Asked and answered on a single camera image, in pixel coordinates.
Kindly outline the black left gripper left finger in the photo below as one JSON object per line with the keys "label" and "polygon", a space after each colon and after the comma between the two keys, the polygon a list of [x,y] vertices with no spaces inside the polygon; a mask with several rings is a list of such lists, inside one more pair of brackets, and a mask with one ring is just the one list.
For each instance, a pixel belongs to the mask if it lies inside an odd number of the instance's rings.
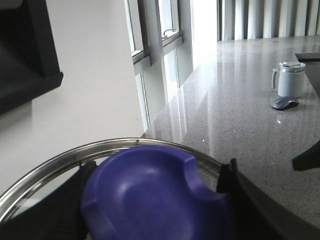
{"label": "black left gripper left finger", "polygon": [[80,212],[87,180],[97,167],[84,164],[40,202],[0,225],[2,240],[85,240],[88,235]]}

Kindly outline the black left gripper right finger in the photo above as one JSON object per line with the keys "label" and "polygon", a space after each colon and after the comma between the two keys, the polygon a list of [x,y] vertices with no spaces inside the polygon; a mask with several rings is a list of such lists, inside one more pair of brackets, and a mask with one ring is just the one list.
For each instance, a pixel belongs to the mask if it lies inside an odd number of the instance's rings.
{"label": "black left gripper right finger", "polygon": [[320,229],[296,216],[239,170],[236,159],[222,164],[216,191],[230,194],[237,240],[318,240]]}

